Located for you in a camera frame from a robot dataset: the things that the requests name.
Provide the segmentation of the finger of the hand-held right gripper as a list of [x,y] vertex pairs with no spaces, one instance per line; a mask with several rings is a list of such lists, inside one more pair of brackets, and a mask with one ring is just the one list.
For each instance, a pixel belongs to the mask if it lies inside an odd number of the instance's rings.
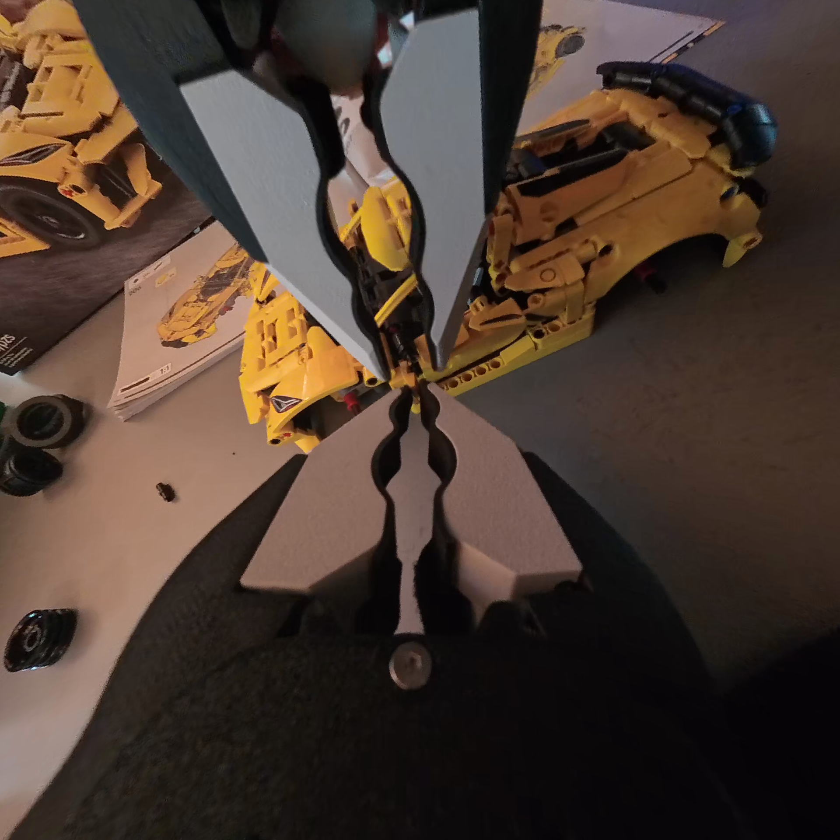
[[371,373],[389,371],[361,306],[354,264],[337,240],[320,162],[305,116],[236,69],[181,84],[264,261],[300,304]]
[[415,14],[387,68],[364,81],[382,159],[408,191],[409,255],[425,300],[423,330],[442,371],[455,347],[487,230],[480,11]]

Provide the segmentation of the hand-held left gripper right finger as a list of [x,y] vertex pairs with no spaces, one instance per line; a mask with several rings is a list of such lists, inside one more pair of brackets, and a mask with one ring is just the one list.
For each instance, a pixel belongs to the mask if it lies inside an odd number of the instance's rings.
[[418,559],[427,634],[467,634],[488,608],[581,582],[583,566],[506,435],[436,385],[419,394],[438,485]]

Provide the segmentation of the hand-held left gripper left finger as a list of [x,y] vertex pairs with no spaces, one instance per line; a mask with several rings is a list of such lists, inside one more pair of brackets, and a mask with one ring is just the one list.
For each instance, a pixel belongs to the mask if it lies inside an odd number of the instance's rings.
[[403,391],[306,456],[240,584],[306,595],[357,634],[393,634],[403,565],[388,485],[402,466]]

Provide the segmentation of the yellow toy brick car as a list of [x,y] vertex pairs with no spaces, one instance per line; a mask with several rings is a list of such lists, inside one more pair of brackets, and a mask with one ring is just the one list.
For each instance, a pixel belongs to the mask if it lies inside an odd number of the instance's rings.
[[601,90],[514,143],[442,371],[418,323],[411,203],[395,176],[351,202],[339,231],[380,331],[384,380],[278,280],[255,283],[238,385],[269,445],[310,452],[325,435],[317,404],[331,398],[357,414],[402,365],[458,396],[586,339],[596,303],[625,276],[655,283],[650,259],[683,240],[724,239],[724,267],[760,243],[768,197],[754,173],[778,138],[769,107],[675,63],[614,61],[596,72]]

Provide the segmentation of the grey desk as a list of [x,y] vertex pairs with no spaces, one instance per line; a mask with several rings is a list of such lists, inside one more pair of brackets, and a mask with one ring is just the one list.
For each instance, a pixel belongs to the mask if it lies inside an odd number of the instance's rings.
[[[766,102],[763,242],[713,244],[630,279],[592,336],[464,397],[587,499],[654,569],[730,683],[838,625],[838,2],[649,2],[726,25],[682,62]],[[2,496],[2,644],[75,607],[58,665],[2,669],[2,838],[77,746],[138,621],[178,564],[283,465],[249,426],[228,357],[127,423],[107,408],[123,303],[111,301],[2,400],[94,410],[62,481]],[[167,503],[155,484],[176,493]]]

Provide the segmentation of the toy car set box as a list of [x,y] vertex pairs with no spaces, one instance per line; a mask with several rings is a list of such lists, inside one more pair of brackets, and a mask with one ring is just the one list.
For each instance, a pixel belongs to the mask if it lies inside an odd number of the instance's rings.
[[1,368],[53,348],[208,219],[71,2],[2,2]]

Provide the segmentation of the wheel picture instruction booklet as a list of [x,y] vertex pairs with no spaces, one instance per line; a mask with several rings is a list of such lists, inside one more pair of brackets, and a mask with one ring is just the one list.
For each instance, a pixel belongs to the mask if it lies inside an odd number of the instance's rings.
[[[537,56],[517,135],[545,127],[557,111],[602,86],[597,67],[609,61],[667,63],[716,32],[723,22],[655,7],[607,1],[542,5]],[[345,165],[329,184],[329,199],[345,224],[348,205],[394,174],[361,117],[361,95],[333,96]]]

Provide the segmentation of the black toy car tyre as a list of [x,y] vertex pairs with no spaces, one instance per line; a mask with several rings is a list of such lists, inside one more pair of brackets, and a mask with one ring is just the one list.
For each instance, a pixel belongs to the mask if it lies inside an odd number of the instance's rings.
[[18,404],[7,421],[11,438],[22,446],[65,448],[84,433],[88,406],[68,395],[40,395]]
[[63,465],[51,453],[22,448],[2,456],[1,492],[10,497],[32,497],[52,486],[63,474]]

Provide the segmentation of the black ridged toy part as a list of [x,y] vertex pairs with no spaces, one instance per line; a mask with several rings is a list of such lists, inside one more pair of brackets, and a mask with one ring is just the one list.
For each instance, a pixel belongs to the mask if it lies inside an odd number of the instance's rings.
[[60,661],[77,630],[78,612],[71,608],[33,611],[10,633],[3,664],[9,673],[50,667]]

